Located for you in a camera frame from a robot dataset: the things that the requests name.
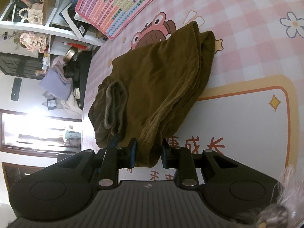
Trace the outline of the dark brown corduroy garment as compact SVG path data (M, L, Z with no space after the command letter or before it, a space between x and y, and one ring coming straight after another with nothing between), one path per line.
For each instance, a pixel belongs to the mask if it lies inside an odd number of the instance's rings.
M178 131L206 88L214 53L214 33L191 22L114 59L88 113L97 146L125 147L136 138L135 164L155 166L162 140Z

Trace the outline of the white wristwatch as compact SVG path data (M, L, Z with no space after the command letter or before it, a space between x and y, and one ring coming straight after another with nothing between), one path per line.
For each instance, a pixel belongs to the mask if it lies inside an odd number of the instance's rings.
M76 99L80 99L80 89L79 89L79 88L74 88L73 96L74 96Z

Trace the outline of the pink checked cartoon table mat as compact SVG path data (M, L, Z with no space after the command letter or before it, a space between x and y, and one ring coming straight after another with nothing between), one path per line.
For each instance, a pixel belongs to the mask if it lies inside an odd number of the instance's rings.
M154 0L94 56L84 113L112 60L151 22L196 21L217 42L207 88L172 146L218 150L275 179L303 175L303 0Z

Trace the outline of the lavender folded cloth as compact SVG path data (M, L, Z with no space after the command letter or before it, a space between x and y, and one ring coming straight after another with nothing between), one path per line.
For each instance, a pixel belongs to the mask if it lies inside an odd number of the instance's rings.
M40 81L39 86L54 97L67 101L73 90L73 80L65 77L63 65L57 61Z

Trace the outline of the black flat case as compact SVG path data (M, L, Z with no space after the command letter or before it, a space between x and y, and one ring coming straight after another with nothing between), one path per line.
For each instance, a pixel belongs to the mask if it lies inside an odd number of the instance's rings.
M87 86L87 79L90 69L90 64L92 61L92 51L82 51L76 60L76 68L79 70L78 81L75 82L74 87L80 90L80 99L77 101L81 110L85 103L85 92Z

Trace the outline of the brass metal bowl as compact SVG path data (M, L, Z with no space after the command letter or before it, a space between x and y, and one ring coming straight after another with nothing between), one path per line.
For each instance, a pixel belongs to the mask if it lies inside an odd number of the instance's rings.
M77 54L78 49L74 46L71 46L67 53L64 55L63 61L69 63L69 61Z

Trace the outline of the white leaning book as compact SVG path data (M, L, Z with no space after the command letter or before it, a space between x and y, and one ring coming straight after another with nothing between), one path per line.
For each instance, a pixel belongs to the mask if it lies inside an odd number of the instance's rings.
M60 17L68 24L72 32L77 38L82 39L86 34L91 24L80 16L75 11L75 6L72 2L69 2L59 13Z

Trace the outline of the floral plush toy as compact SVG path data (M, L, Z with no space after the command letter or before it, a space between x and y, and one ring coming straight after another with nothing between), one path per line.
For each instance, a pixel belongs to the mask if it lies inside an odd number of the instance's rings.
M37 51L44 54L48 50L48 36L44 34L22 33L19 37L20 45L24 46L28 51Z

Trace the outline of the pink keyboard learning toy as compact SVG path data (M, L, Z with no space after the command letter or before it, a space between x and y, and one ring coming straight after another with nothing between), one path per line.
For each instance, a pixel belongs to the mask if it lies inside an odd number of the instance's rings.
M113 40L153 0L78 0L75 11Z

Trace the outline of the white shelf upright post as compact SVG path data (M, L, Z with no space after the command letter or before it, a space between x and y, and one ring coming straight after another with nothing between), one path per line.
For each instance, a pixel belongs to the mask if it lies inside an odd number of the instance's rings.
M66 39L78 40L96 46L102 46L105 43L103 39L98 39L89 35L84 35L83 38L79 39L77 38L77 36L74 34L73 31L51 27L51 26L45 26L45 25L1 21L1 29L14 29L14 30L38 32L46 35L60 36Z

